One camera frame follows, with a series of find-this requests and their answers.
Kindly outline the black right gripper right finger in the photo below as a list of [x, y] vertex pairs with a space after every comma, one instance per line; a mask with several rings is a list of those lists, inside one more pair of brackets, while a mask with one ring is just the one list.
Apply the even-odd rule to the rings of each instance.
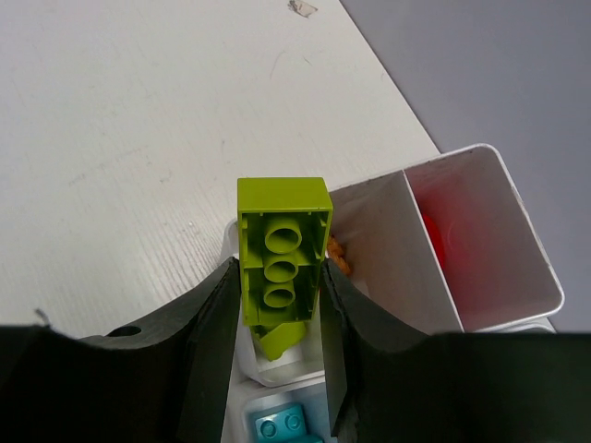
[[426, 335], [331, 261], [320, 326], [332, 435], [341, 442], [586, 442], [586, 333]]

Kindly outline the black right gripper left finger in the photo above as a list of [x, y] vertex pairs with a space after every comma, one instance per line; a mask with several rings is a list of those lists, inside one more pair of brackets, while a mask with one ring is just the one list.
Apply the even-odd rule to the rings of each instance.
[[104, 336], [1, 329], [5, 442], [218, 442], [235, 349], [239, 264]]

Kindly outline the teal rectangular lego brick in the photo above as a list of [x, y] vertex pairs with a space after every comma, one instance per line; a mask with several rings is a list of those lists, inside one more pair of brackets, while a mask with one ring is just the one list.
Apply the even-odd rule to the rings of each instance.
[[322, 442], [323, 439], [308, 429], [303, 406], [285, 403], [252, 413], [248, 422], [254, 442]]

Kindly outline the brown lego plate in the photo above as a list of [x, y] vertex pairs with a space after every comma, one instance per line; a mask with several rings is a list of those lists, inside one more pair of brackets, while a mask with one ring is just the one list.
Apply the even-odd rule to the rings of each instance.
[[338, 266], [344, 275], [350, 276], [352, 274], [352, 268], [345, 259], [345, 248], [333, 235], [330, 235], [328, 238], [326, 254]]

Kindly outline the red rounded lego brick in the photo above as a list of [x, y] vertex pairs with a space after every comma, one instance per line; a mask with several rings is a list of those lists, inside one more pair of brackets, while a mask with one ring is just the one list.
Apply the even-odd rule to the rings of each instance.
[[446, 253], [440, 228], [438, 224], [435, 223], [435, 221], [425, 212], [421, 212], [421, 218], [425, 224], [428, 238], [433, 246], [438, 263], [440, 267], [444, 269], [446, 264]]

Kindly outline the lime green lego brick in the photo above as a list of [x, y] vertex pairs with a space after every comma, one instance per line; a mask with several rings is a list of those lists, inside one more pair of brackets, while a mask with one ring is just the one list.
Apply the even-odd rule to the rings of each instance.
[[332, 213], [320, 177], [237, 181], [242, 316], [270, 361], [299, 344], [314, 317]]

